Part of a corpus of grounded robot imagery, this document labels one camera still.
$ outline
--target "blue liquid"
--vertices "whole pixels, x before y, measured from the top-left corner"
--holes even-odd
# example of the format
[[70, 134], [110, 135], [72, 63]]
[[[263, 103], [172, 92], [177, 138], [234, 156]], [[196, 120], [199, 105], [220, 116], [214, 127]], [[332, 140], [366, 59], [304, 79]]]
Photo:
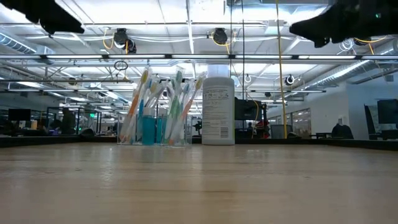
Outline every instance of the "blue liquid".
[[156, 143], [162, 143], [163, 136], [166, 132], [167, 117], [161, 116], [157, 118], [157, 129], [156, 129]]
[[155, 144], [155, 118], [153, 116], [142, 117], [142, 144], [145, 146]]

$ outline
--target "wire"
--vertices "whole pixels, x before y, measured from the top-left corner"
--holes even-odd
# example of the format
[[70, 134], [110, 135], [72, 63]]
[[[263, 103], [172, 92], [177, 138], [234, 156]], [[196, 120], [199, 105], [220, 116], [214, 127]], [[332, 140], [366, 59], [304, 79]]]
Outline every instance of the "wire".
[[368, 44], [368, 45], [369, 45], [369, 48], [371, 49], [372, 54], [374, 55], [374, 51], [373, 51], [372, 45], [371, 44]]
[[378, 39], [378, 40], [371, 40], [371, 41], [368, 41], [368, 40], [361, 40], [361, 39], [358, 39], [358, 38], [355, 38], [355, 39], [356, 39], [357, 41], [360, 41], [360, 42], [364, 42], [364, 43], [371, 44], [371, 43], [376, 43], [376, 42], [382, 41], [382, 40], [384, 40], [385, 38], [387, 38], [387, 36], [384, 36], [384, 37], [382, 37], [382, 38], [380, 38], [380, 39]]
[[113, 32], [113, 35], [112, 35], [112, 44], [111, 44], [111, 46], [108, 47], [108, 46], [105, 44], [105, 39], [103, 39], [103, 43], [104, 43], [104, 47], [105, 47], [105, 48], [107, 48], [108, 50], [112, 49], [113, 43], [114, 43], [114, 32]]
[[[276, 0], [276, 17], [277, 17], [277, 22], [279, 23], [279, 0]], [[281, 97], [282, 97], [282, 107], [283, 107], [283, 115], [284, 115], [284, 134], [285, 134], [285, 138], [287, 138], [285, 93], [284, 93], [284, 86], [283, 86], [283, 83], [282, 83], [282, 46], [280, 44], [280, 29], [279, 29], [279, 26], [278, 26], [278, 46], [279, 46], [280, 94], [281, 94]]]
[[[235, 70], [235, 66], [234, 66], [233, 64], [232, 64], [232, 68], [233, 68], [235, 74], [237, 74], [237, 73], [236, 73], [236, 70]], [[239, 79], [241, 75], [242, 75], [242, 74], [239, 74], [239, 76], [238, 76], [238, 81], [239, 81], [239, 83], [241, 84], [241, 86], [243, 86], [241, 80]], [[254, 101], [254, 103], [255, 103], [256, 106], [257, 106], [256, 120], [254, 121], [254, 122], [256, 122], [257, 119], [258, 119], [258, 116], [259, 116], [260, 106], [259, 106], [258, 103], [251, 97], [251, 95], [250, 95], [249, 93], [246, 92], [246, 94], [247, 94], [247, 96], [248, 96], [252, 101]], [[253, 137], [254, 137], [254, 128], [253, 128], [253, 132], [251, 133], [251, 139], [253, 139]]]

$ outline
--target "window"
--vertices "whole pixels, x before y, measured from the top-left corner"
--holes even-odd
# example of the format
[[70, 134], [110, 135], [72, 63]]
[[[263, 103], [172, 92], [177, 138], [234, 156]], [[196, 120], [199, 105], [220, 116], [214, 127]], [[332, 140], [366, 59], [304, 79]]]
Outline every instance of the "window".
[[311, 111], [305, 109], [292, 113], [293, 132], [302, 138], [310, 138], [311, 135]]

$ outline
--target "white wall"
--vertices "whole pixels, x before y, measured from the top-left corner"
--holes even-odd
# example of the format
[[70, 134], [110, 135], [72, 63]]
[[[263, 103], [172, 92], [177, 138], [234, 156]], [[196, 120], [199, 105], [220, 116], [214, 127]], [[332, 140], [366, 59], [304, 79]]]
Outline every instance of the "white wall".
[[[364, 105], [377, 105], [378, 100], [387, 99], [398, 99], [398, 75], [390, 83], [377, 78], [359, 85], [340, 84], [327, 88], [326, 93], [311, 93], [304, 102], [289, 102], [286, 113], [310, 108], [312, 134], [331, 132], [338, 119], [343, 118], [355, 139], [368, 140]], [[280, 115], [282, 107], [267, 112], [268, 118]]]
[[355, 139], [368, 140], [368, 125], [364, 105], [377, 105], [378, 100], [388, 100], [398, 98], [398, 85], [375, 82], [364, 83], [364, 85], [348, 85], [347, 93], [349, 96], [349, 126]]
[[[345, 85], [329, 88], [326, 93], [311, 93], [303, 102], [289, 102], [286, 113], [310, 108], [311, 130], [315, 133], [330, 133], [339, 118], [349, 122], [348, 96]], [[282, 115], [282, 107], [270, 109], [267, 117]]]

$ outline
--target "wall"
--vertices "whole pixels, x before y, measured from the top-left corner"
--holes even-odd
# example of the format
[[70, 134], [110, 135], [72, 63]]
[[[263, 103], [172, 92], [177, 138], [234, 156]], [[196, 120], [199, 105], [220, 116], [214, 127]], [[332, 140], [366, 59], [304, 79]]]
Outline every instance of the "wall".
[[398, 98], [398, 85], [395, 85], [395, 83], [380, 83], [380, 80], [383, 81], [382, 78], [379, 78], [374, 82], [347, 86], [349, 125], [355, 139], [369, 139], [364, 105], [377, 105], [378, 100]]
[[[368, 140], [368, 124], [364, 105], [376, 105], [378, 100], [398, 99], [398, 75], [394, 82], [386, 83], [377, 78], [359, 85], [340, 84], [337, 88], [327, 88], [326, 93], [312, 93], [304, 102], [289, 102], [286, 113], [311, 109], [312, 134], [331, 132], [339, 118], [350, 126], [358, 140]], [[280, 116], [282, 108], [270, 109], [267, 117]]]
[[0, 109], [26, 108], [37, 111], [46, 111], [47, 107], [59, 106], [59, 98], [53, 96], [41, 96], [38, 93], [29, 93], [28, 97], [19, 93], [0, 93]]
[[[348, 124], [349, 106], [346, 86], [329, 88], [326, 93], [311, 93], [303, 102], [288, 102], [286, 113], [307, 108], [311, 110], [312, 134], [330, 133], [339, 118], [343, 118], [343, 121]], [[280, 116], [282, 113], [282, 107], [273, 108], [267, 112], [267, 117]]]

